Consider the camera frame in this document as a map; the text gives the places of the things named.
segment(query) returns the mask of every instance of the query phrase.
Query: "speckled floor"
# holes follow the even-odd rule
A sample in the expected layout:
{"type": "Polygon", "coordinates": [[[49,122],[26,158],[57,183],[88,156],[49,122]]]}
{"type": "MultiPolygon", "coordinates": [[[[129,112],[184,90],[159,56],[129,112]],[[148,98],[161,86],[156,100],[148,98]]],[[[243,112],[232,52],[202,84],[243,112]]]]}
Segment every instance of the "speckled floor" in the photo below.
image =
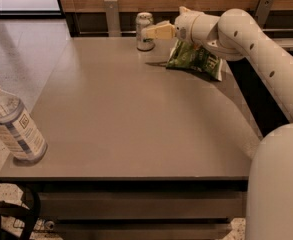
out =
{"type": "MultiPolygon", "coordinates": [[[[0,20],[0,85],[22,98],[32,110],[50,73],[71,38],[64,20],[0,20]]],[[[8,150],[0,142],[0,168],[8,150]]],[[[14,185],[0,185],[0,200],[21,204],[23,191],[14,185]]],[[[20,232],[20,224],[3,218],[3,228],[20,232]]],[[[42,221],[36,226],[42,231],[42,221]]],[[[245,219],[232,222],[225,240],[244,239],[245,219]]],[[[33,239],[60,239],[55,234],[34,233],[33,239]]]]}

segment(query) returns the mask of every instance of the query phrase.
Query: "silver can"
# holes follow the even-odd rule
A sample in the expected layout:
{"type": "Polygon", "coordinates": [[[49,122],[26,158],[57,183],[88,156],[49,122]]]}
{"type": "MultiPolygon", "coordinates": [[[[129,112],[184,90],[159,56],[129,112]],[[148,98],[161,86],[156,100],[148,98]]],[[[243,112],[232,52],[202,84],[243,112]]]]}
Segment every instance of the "silver can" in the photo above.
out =
{"type": "Polygon", "coordinates": [[[153,39],[143,39],[142,29],[154,24],[153,15],[149,12],[141,12],[136,17],[136,39],[137,49],[140,51],[150,51],[154,48],[153,39]]]}

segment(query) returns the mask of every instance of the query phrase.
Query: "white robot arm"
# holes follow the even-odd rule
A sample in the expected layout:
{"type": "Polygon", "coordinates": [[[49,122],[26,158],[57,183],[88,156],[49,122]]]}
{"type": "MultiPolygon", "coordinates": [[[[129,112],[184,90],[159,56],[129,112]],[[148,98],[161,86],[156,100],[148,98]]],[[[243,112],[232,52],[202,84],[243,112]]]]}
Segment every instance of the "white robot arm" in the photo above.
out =
{"type": "Polygon", "coordinates": [[[230,61],[246,57],[267,83],[291,124],[262,141],[249,176],[246,240],[293,239],[293,57],[268,38],[245,11],[232,9],[221,17],[181,7],[175,24],[144,29],[148,38],[178,39],[203,45],[230,61]]]}

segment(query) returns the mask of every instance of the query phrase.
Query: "gray tabletop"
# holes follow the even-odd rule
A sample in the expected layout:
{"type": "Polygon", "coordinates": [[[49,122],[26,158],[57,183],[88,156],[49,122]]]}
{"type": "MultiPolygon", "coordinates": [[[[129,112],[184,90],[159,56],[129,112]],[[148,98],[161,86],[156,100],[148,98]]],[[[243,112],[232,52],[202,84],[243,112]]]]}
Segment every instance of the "gray tabletop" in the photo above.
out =
{"type": "Polygon", "coordinates": [[[48,142],[35,165],[10,155],[4,180],[246,179],[260,142],[229,71],[223,81],[156,66],[135,38],[69,42],[32,116],[48,142]]]}

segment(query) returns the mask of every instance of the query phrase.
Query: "table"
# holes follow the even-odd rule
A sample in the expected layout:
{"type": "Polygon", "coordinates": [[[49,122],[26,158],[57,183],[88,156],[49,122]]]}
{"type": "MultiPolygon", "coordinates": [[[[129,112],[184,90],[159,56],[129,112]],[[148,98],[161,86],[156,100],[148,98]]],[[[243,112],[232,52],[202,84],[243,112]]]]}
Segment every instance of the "table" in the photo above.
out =
{"type": "Polygon", "coordinates": [[[40,186],[41,216],[65,239],[214,239],[245,216],[258,128],[226,68],[217,82],[159,66],[174,42],[65,48],[32,112],[45,156],[32,166],[9,156],[0,172],[40,186]]]}

